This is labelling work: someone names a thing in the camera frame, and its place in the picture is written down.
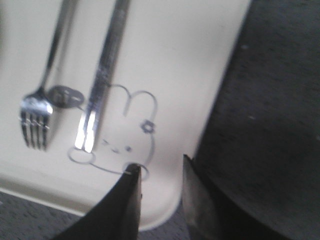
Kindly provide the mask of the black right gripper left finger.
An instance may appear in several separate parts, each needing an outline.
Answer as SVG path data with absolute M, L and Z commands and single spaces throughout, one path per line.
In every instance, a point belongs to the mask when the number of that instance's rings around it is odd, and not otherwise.
M 113 188 L 55 240 L 136 240 L 142 201 L 141 166 L 129 164 Z

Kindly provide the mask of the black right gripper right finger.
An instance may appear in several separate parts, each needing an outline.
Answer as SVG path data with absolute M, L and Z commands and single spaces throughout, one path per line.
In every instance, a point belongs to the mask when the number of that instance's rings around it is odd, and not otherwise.
M 182 205 L 192 240 L 284 240 L 250 216 L 201 175 L 194 160 L 183 156 Z

